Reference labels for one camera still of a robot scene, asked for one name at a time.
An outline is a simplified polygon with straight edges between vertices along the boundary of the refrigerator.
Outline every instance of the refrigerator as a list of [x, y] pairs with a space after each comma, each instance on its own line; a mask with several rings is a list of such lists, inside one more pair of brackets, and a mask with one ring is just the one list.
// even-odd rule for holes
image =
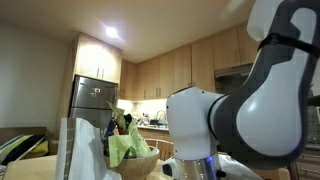
[[112, 110], [107, 101], [117, 104], [118, 84], [75, 75], [69, 116], [82, 118], [93, 126], [105, 129]]

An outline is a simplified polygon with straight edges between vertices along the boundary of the backsplash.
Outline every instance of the backsplash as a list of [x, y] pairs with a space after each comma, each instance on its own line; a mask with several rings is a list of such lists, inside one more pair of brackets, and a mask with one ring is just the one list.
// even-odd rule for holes
[[142, 113], [147, 113], [150, 118], [154, 118], [158, 111], [166, 112], [166, 102], [167, 99], [144, 101], [118, 100], [117, 107], [124, 109], [125, 114], [130, 113], [132, 116], [142, 117]]

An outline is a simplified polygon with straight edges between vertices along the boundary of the ceiling light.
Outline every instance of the ceiling light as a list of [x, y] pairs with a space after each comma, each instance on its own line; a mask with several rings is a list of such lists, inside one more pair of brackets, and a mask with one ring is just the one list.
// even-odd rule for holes
[[111, 38], [119, 38], [118, 31], [115, 28], [107, 27], [106, 33]]

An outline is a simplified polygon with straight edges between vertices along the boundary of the chair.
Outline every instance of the chair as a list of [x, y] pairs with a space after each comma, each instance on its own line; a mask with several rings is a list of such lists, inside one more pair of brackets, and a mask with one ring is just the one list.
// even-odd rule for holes
[[173, 143], [160, 139], [145, 139], [147, 144], [159, 149], [159, 159], [165, 161], [173, 156]]

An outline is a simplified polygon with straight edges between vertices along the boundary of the range hood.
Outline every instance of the range hood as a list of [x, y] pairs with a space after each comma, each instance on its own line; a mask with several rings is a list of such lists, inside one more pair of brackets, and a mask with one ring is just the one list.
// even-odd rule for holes
[[214, 72], [215, 78], [232, 76], [232, 75], [241, 75], [248, 76], [253, 64], [240, 65], [236, 67], [219, 69]]

